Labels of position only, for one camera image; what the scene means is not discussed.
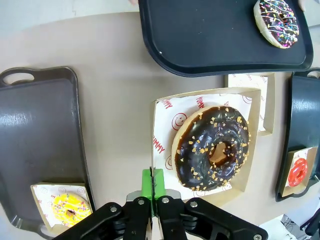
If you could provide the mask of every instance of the sprinkled donut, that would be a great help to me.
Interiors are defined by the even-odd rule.
[[[260,32],[272,45],[287,49],[298,41],[297,18],[284,0],[258,0],[253,11]]]
[[[52,210],[56,219],[67,227],[72,227],[89,216],[90,205],[81,197],[64,193],[54,198]]]
[[[229,106],[208,106],[191,115],[172,145],[172,167],[182,186],[209,191],[226,185],[249,155],[248,124]]]

